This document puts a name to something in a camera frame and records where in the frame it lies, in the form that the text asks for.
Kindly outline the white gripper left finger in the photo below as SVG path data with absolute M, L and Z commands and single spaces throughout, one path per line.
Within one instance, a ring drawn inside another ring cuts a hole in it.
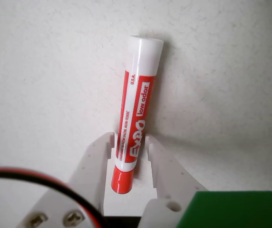
M 67 185 L 103 212 L 107 161 L 115 134 L 106 133 L 92 142 Z M 89 215 L 72 199 L 49 189 L 18 224 L 19 228 L 92 228 Z

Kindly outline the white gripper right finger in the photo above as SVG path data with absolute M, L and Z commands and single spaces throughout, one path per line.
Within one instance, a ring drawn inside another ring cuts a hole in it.
M 138 227 L 175 228 L 194 195 L 207 189 L 152 135 L 145 138 L 145 150 L 157 198 L 147 203 Z

